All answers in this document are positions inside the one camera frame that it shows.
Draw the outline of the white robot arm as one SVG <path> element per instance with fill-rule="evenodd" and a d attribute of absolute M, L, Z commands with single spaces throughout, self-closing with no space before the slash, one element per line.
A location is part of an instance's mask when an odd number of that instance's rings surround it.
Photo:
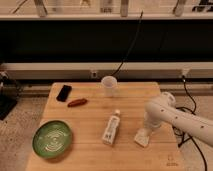
<path fill-rule="evenodd" d="M 144 128 L 154 131 L 166 122 L 213 147 L 213 120 L 178 110 L 175 103 L 169 92 L 150 99 L 145 105 Z"/>

